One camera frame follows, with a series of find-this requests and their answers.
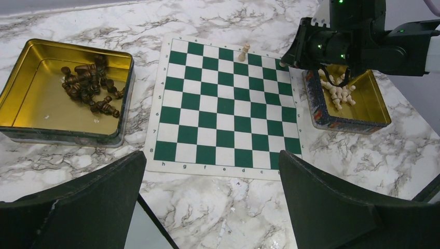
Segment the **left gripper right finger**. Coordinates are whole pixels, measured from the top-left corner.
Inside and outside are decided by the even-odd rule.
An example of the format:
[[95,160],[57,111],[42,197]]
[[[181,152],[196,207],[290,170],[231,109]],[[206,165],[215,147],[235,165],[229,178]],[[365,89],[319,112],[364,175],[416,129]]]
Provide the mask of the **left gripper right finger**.
[[298,248],[439,248],[439,178],[414,198],[383,195],[289,151],[279,169]]

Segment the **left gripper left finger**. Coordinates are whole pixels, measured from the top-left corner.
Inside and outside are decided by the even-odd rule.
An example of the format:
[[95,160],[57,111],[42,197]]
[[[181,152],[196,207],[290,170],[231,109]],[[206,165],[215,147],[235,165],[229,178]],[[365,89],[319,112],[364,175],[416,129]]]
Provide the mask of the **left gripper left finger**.
[[124,248],[146,158],[135,151],[109,165],[1,202],[1,248]]

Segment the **light king chess piece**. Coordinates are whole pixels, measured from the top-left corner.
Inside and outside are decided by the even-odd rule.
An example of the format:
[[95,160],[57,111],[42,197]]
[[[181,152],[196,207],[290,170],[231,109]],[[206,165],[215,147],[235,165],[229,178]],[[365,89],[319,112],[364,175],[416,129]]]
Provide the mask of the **light king chess piece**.
[[243,48],[241,49],[241,53],[238,56],[239,62],[244,62],[246,60],[246,55],[249,49],[250,49],[250,44],[249,43],[244,44]]

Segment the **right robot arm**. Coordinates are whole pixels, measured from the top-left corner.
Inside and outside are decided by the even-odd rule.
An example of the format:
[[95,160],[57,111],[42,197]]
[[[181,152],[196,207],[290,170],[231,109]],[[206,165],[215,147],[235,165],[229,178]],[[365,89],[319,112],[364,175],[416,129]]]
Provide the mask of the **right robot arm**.
[[352,76],[366,70],[423,76],[439,72],[439,20],[384,28],[385,1],[322,1],[313,17],[300,20],[282,66],[318,70],[346,66]]

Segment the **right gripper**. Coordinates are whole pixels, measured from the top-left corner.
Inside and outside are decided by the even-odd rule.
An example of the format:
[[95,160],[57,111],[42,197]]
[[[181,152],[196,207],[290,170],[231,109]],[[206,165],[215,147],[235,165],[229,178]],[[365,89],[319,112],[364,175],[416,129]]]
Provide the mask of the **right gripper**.
[[309,17],[301,18],[289,50],[281,58],[281,66],[318,70],[324,64],[347,64],[348,34],[326,26],[312,25]]

